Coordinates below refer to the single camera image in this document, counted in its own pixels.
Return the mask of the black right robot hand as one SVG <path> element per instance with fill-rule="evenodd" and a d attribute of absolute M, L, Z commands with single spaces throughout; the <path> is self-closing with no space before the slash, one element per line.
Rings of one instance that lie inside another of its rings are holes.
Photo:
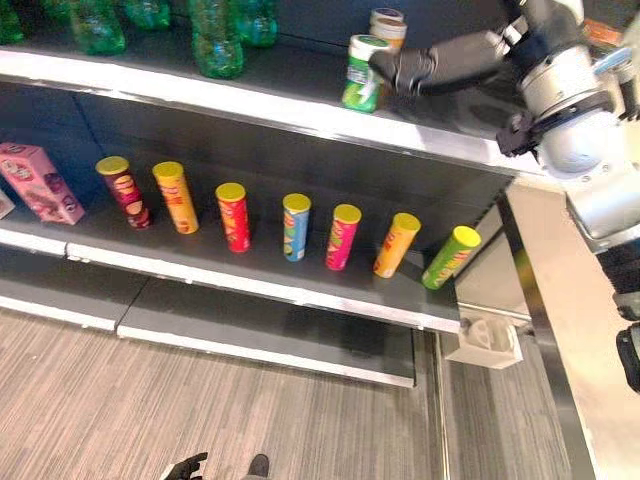
<path fill-rule="evenodd" d="M 462 90 L 493 77 L 509 50 L 501 35 L 482 31 L 428 48 L 377 51 L 368 64 L 395 92 L 429 95 Z"/>

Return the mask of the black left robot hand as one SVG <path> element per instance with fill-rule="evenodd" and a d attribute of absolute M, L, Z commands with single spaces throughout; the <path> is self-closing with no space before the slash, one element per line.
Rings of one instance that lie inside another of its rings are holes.
<path fill-rule="evenodd" d="M 193 455 L 180 462 L 168 465 L 162 472 L 161 480 L 190 480 L 190 479 L 202 479 L 201 475 L 193 477 L 195 472 L 198 472 L 201 468 L 201 463 L 208 458 L 207 452 L 201 452 Z"/>

